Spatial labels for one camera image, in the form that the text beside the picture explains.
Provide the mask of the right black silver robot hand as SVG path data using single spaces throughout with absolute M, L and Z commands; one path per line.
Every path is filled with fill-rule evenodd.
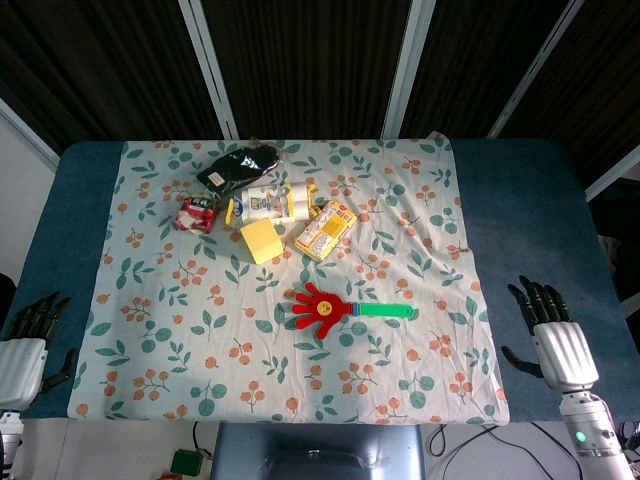
M 529 362 L 503 345 L 501 352 L 517 370 L 545 380 L 561 394 L 586 391 L 599 374 L 581 326 L 570 318 L 561 294 L 550 285 L 519 277 L 508 291 L 516 300 L 534 345 L 537 360 Z

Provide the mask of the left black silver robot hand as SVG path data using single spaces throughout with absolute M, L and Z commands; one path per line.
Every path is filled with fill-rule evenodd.
M 71 298 L 54 291 L 17 312 L 1 341 L 1 409 L 26 410 L 40 394 L 66 382 L 75 372 L 78 351 L 70 349 L 60 370 L 43 376 L 50 347 Z

